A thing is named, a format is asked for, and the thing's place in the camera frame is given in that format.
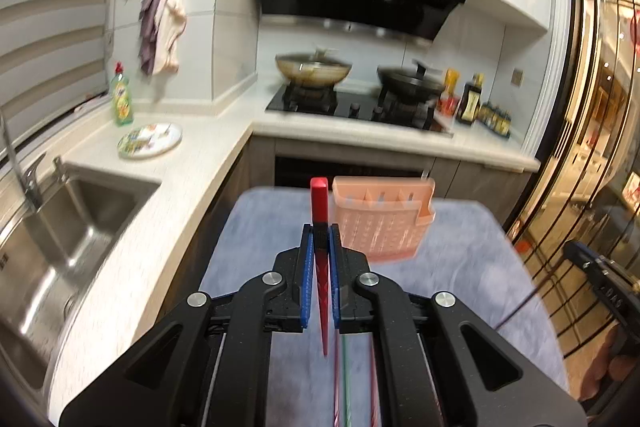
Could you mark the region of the window roller blind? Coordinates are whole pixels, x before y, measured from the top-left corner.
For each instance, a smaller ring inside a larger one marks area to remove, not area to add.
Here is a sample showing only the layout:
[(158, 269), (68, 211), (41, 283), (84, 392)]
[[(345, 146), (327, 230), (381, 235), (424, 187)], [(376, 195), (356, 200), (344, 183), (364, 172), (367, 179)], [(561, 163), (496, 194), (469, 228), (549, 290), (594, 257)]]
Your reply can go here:
[(1, 110), (22, 143), (103, 94), (108, 0), (1, 0)]

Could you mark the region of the pink hanging towel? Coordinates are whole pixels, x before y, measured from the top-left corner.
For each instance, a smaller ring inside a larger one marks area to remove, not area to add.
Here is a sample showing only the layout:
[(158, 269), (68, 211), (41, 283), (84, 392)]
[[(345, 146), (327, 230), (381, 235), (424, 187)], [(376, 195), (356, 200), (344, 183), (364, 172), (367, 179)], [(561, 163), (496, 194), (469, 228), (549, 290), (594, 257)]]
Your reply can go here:
[(178, 39), (186, 30), (186, 9), (183, 0), (160, 0), (154, 22), (156, 28), (155, 55), (152, 74), (177, 72)]

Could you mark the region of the glass sliding door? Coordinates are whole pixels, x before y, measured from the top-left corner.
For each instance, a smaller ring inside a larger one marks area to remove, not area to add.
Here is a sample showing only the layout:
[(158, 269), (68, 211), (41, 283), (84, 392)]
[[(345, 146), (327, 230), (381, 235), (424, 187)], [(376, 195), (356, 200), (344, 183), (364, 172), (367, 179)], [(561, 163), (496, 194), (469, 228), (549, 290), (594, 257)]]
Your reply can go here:
[(570, 7), (552, 150), (510, 235), (579, 395), (614, 319), (563, 246), (583, 243), (639, 275), (639, 0)]

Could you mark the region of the chrome sink faucet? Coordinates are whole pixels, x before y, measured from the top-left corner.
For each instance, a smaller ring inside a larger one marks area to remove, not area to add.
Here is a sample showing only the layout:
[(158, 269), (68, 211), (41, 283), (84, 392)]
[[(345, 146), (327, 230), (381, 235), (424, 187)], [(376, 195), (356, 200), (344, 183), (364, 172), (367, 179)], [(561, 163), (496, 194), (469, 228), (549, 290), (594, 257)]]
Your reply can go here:
[(16, 150), (9, 134), (6, 117), (4, 117), (3, 113), (0, 113), (0, 121), (2, 140), (6, 146), (6, 157), (9, 159), (11, 169), (16, 176), (18, 184), (20, 184), (29, 208), (32, 211), (38, 211), (43, 204), (43, 196), (37, 181), (37, 168), (46, 157), (46, 153), (40, 154), (29, 167), (23, 169), (18, 161)]

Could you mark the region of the built-in black oven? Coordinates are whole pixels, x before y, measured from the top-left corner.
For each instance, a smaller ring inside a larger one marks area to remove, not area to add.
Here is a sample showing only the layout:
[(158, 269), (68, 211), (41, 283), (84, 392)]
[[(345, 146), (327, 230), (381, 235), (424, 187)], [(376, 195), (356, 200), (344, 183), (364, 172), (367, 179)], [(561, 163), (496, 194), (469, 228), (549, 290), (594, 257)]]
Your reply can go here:
[(421, 178), (435, 164), (430, 156), (390, 154), (359, 159), (311, 158), (276, 155), (265, 165), (262, 181), (275, 187), (308, 190), (312, 178), (326, 178), (328, 187), (337, 176), (363, 178)]

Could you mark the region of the green dish soap bottle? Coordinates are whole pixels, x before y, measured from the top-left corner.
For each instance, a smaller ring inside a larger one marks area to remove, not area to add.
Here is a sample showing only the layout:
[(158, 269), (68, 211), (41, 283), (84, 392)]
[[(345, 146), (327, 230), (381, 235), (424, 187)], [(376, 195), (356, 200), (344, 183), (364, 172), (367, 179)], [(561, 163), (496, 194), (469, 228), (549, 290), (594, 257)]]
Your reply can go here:
[(114, 77), (110, 82), (110, 95), (115, 124), (117, 126), (131, 124), (134, 121), (134, 111), (131, 106), (129, 80), (121, 62), (115, 65)]

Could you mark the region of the bright red chopstick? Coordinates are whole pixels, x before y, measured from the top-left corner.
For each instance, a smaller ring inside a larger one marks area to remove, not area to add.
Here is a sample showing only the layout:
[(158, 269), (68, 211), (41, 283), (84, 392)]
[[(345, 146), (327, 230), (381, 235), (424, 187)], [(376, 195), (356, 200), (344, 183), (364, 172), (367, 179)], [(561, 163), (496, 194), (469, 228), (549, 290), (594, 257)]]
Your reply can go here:
[(312, 243), (316, 260), (319, 323), (322, 352), (329, 352), (329, 183), (326, 178), (310, 181)]

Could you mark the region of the black gas hob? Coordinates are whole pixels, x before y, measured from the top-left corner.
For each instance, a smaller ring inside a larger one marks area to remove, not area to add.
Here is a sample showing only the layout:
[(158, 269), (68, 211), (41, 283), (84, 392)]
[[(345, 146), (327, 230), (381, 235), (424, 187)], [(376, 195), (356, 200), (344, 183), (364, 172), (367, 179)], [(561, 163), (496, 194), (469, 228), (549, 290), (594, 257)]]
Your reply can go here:
[(387, 92), (373, 95), (287, 84), (272, 98), (267, 110), (391, 124), (452, 137), (449, 128), (436, 120), (432, 102), (404, 104)]

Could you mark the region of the maroon chopstick on cloth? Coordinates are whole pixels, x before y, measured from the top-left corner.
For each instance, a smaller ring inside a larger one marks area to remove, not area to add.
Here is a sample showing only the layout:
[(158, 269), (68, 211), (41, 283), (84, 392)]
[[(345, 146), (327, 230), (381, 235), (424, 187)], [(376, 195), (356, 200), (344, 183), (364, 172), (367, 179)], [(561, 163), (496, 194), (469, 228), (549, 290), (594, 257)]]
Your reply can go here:
[(378, 427), (378, 379), (376, 378), (373, 337), (369, 339), (370, 352), (370, 426)]

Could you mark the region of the patterned round plate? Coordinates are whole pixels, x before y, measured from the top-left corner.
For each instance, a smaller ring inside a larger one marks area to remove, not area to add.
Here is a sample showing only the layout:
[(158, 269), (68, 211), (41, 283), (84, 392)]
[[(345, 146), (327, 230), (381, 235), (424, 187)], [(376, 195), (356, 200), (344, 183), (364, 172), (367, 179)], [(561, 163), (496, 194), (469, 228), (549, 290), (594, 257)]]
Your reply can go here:
[(124, 159), (149, 159), (173, 150), (181, 141), (182, 128), (178, 124), (146, 124), (125, 134), (117, 143), (117, 153)]

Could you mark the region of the purple hanging cloth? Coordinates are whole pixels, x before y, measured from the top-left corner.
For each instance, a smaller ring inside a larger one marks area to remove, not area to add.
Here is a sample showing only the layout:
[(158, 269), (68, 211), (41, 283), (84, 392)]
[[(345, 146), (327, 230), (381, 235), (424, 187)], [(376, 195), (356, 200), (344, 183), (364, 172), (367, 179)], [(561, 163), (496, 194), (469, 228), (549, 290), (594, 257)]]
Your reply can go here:
[(139, 12), (140, 22), (140, 69), (145, 76), (151, 76), (155, 61), (157, 27), (155, 15), (160, 0), (142, 0)]

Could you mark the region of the beige wok with lid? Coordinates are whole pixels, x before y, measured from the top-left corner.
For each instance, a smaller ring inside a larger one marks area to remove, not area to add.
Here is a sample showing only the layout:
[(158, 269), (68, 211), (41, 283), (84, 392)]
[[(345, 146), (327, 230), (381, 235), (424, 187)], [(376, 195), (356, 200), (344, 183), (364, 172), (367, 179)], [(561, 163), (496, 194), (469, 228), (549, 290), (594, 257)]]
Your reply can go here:
[(333, 87), (352, 71), (352, 64), (333, 57), (328, 49), (316, 49), (314, 53), (278, 54), (274, 61), (289, 83), (314, 89)]

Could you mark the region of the stainless steel sink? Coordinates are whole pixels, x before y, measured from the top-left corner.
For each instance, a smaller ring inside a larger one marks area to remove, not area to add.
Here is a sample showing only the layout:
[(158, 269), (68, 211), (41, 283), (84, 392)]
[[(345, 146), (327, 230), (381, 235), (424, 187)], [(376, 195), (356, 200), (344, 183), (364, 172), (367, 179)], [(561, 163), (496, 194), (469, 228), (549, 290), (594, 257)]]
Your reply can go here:
[(42, 205), (2, 228), (1, 354), (36, 397), (102, 265), (159, 186), (64, 162), (42, 180)]

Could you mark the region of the red chopstick on cloth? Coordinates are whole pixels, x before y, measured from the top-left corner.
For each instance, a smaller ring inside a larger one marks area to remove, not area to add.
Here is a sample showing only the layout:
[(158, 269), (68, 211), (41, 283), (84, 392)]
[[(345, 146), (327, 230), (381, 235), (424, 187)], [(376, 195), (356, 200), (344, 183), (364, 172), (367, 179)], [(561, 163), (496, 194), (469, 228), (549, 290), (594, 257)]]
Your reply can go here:
[(341, 355), (340, 333), (333, 340), (333, 427), (341, 427)]

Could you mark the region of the dark red chopstick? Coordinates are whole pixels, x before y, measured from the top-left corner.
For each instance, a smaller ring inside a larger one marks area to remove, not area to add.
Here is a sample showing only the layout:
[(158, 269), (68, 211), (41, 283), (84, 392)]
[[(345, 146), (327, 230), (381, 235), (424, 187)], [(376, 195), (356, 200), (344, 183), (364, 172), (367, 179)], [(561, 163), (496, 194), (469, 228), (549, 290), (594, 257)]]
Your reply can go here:
[(506, 323), (509, 323), (513, 317), (521, 311), (521, 309), (528, 305), (529, 301), (532, 300), (536, 294), (537, 291), (536, 288), (534, 288), (510, 313), (503, 317), (503, 319), (495, 326), (495, 331), (502, 329)]

